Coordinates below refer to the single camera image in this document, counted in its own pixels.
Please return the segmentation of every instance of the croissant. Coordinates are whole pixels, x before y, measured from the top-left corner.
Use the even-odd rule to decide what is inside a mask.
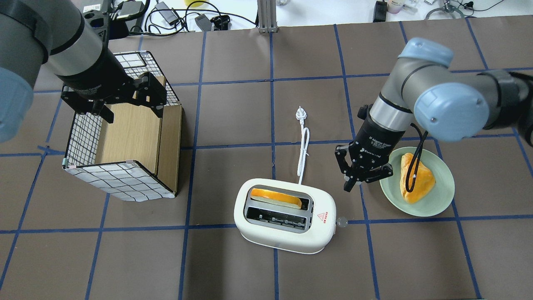
[[[401,157],[401,179],[400,179],[400,191],[403,199],[409,203],[413,204],[418,202],[424,196],[426,196],[431,189],[435,186],[435,177],[430,169],[428,169],[422,161],[418,165],[418,171],[416,174],[415,187],[412,192],[407,192],[405,188],[405,180],[407,177],[407,170],[409,169],[409,164],[413,160],[412,153],[406,153]],[[411,178],[409,179],[409,187],[413,184],[413,174],[415,173],[415,165],[411,170]]]

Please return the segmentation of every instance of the storage box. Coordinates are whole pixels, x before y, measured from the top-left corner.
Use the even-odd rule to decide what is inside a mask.
[[[148,51],[115,54],[129,76],[164,74]],[[182,106],[166,82],[163,118],[147,107],[116,104],[115,121],[74,115],[63,159],[66,172],[126,201],[177,195]]]

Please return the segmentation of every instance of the light blue joint cap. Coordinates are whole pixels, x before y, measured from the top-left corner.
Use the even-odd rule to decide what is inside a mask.
[[[398,56],[398,58],[401,57],[428,60],[448,68],[454,58],[454,52],[439,43],[421,37],[414,37]]]
[[[18,74],[0,67],[0,143],[12,139],[33,102],[33,89]]]
[[[489,106],[475,88],[448,82],[424,91],[415,102],[415,118],[433,137],[459,141],[478,133],[489,118]]]

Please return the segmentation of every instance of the wooden board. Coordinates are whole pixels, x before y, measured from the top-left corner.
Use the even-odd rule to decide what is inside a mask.
[[[181,115],[181,104],[165,106],[163,109],[157,168],[157,178],[175,192],[177,192],[177,170],[180,161]]]
[[[161,119],[144,106],[110,105],[113,124],[102,122],[96,163],[136,160],[157,173]]]

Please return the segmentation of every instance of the wire mesh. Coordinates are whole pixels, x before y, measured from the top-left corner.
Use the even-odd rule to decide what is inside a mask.
[[[116,53],[115,57],[126,74],[138,78],[145,72],[164,76],[148,51]],[[167,106],[180,101],[168,82]],[[103,191],[124,200],[144,201],[161,197],[172,198],[175,193],[157,177],[134,161],[95,164],[100,131],[104,120],[92,114],[74,115],[63,167],[65,171]]]

